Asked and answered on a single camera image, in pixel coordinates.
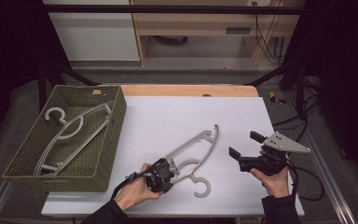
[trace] green woven basket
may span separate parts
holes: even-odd
[[[113,101],[112,115],[106,127],[58,175],[33,175],[46,146],[62,129],[58,122],[61,114],[51,112],[50,120],[46,120],[46,111],[60,107],[65,112],[64,119],[69,121],[109,101]],[[2,177],[33,191],[107,191],[126,108],[119,86],[56,86]],[[57,166],[57,162],[65,160],[103,123],[106,115],[106,111],[101,110],[85,116],[81,130],[71,138],[58,140],[44,164]],[[78,124],[76,121],[70,125],[62,135],[72,133]]]

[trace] sleeve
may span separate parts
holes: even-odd
[[[300,223],[292,196],[275,198],[268,196],[262,200],[266,224],[298,224]]]
[[[127,215],[113,200],[91,214],[82,224],[124,224],[128,223]]]

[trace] black cable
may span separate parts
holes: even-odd
[[[278,40],[279,40],[279,37],[275,37],[275,41],[274,41],[274,57],[278,61],[278,65],[282,65],[282,61],[283,61],[283,57],[284,57],[284,55],[282,55],[284,37],[281,38],[281,46],[280,46],[280,52],[279,53],[277,53]]]
[[[141,173],[137,174],[136,172],[132,173],[131,177],[130,178],[126,178],[123,182],[121,182],[116,188],[115,190],[113,191],[112,193],[112,197],[111,199],[114,199],[118,192],[124,187],[126,186],[127,184],[129,184],[131,181],[135,180],[136,178],[139,178],[141,176],[144,176],[144,174],[146,173],[149,173],[149,171],[151,169],[153,169],[157,164],[163,162],[165,159],[161,158],[159,159],[158,161],[156,161],[155,163],[153,163],[151,166],[147,167],[147,169],[145,169],[144,171],[142,171]]]
[[[311,98],[317,97],[317,96],[319,96],[319,94],[313,94],[313,95],[309,96],[309,97],[305,100],[305,102],[307,103]]]
[[[281,125],[281,124],[284,124],[284,123],[288,123],[290,121],[293,121],[295,119],[297,119],[299,117],[299,115],[295,115],[294,117],[291,117],[290,119],[286,119],[286,120],[283,120],[283,121],[280,121],[280,122],[277,122],[277,123],[273,123],[272,126],[278,126],[278,125]]]
[[[252,6],[254,7],[257,7],[257,3],[254,2],[252,3]],[[260,33],[260,37],[261,39],[263,40],[264,42],[264,45],[266,46],[266,49],[267,49],[267,52],[269,54],[269,56],[267,55],[266,51],[264,50],[263,46],[260,44],[260,42],[258,41],[258,36],[257,36],[257,33]],[[255,40],[257,41],[258,43],[258,46],[260,46],[260,48],[263,50],[264,54],[266,55],[268,61],[270,63],[273,63],[273,64],[278,64],[278,61],[272,56],[271,52],[269,51],[269,45],[267,44],[267,41],[264,39],[264,36],[263,34],[261,33],[260,29],[258,28],[258,18],[257,18],[257,14],[255,14]]]
[[[304,199],[304,200],[307,200],[307,201],[311,201],[311,202],[316,202],[316,201],[321,200],[322,197],[323,197],[324,194],[325,194],[324,184],[322,183],[322,180],[321,180],[316,174],[314,174],[313,172],[311,172],[311,171],[309,171],[309,170],[306,170],[306,169],[301,168],[301,167],[296,167],[296,168],[297,168],[297,170],[306,172],[306,173],[312,175],[313,177],[315,177],[315,179],[319,182],[319,185],[321,186],[321,195],[319,195],[318,197],[316,197],[316,198],[307,198],[307,197],[304,197],[304,196],[302,196],[302,195],[298,195],[298,198]]]
[[[291,130],[291,129],[294,129],[294,128],[296,128],[296,127],[298,127],[298,126],[301,126],[301,125],[303,125],[305,122],[303,122],[303,123],[300,123],[300,124],[297,124],[297,125],[295,125],[295,126],[292,126],[292,127],[289,127],[289,128],[279,128],[279,129],[275,129],[275,131],[282,131],[282,130]]]
[[[273,64],[278,64],[277,62],[272,62],[271,59],[269,58],[269,56],[272,57],[272,55],[271,55],[271,53],[269,52],[269,46],[267,45],[267,43],[266,43],[266,41],[265,41],[265,39],[264,39],[263,34],[261,34],[260,37],[261,37],[262,40],[264,41],[264,45],[266,46],[266,49],[267,49],[267,52],[268,52],[269,56],[267,55],[267,53],[266,53],[266,51],[264,50],[263,46],[261,46],[260,41],[258,41],[258,36],[257,36],[257,33],[258,33],[258,32],[260,32],[260,34],[261,34],[261,31],[260,31],[260,29],[258,28],[257,15],[255,15],[255,40],[257,41],[258,46],[260,46],[261,50],[263,50],[263,52],[264,52],[264,54],[266,55],[268,61],[269,61],[270,63],[273,63]]]
[[[303,104],[303,106],[304,106],[303,111],[307,111],[307,102],[305,104]],[[303,129],[301,130],[300,135],[296,139],[296,142],[298,142],[301,139],[302,135],[304,134],[305,130],[307,129],[307,126],[308,126],[308,113],[307,112],[304,113],[304,120],[305,120],[304,121],[305,125],[304,125]]]
[[[292,188],[292,197],[294,199],[294,202],[296,201],[296,195],[297,195],[297,189],[298,189],[298,173],[296,170],[296,167],[292,165],[293,163],[286,159],[285,165],[287,168],[289,168],[290,171],[295,175],[295,178],[292,177],[293,180],[293,188]]]

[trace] hand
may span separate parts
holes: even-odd
[[[250,173],[263,183],[269,196],[281,198],[290,195],[288,183],[289,170],[286,166],[278,174],[272,176],[264,175],[255,168],[251,169]]]
[[[144,163],[141,172],[147,169],[150,164]],[[122,211],[127,210],[139,203],[149,199],[158,199],[163,192],[152,192],[147,188],[144,176],[136,178],[132,183],[124,186],[118,196],[114,199]]]

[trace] white table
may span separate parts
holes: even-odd
[[[250,131],[270,136],[273,129],[260,97],[167,97],[126,96],[127,112],[117,147],[107,192],[51,192],[42,214],[53,217],[86,217],[105,204],[126,175],[139,172],[144,162],[153,163],[203,130],[220,134],[210,157],[195,172],[209,180],[211,194],[196,198],[205,186],[191,179],[178,182],[157,201],[147,201],[126,211],[129,217],[248,217],[262,216],[261,198],[267,196],[261,183],[240,172],[228,156],[234,147],[242,156],[256,157],[260,145]],[[200,158],[209,144],[199,141],[174,157]],[[304,211],[298,199],[296,209]]]

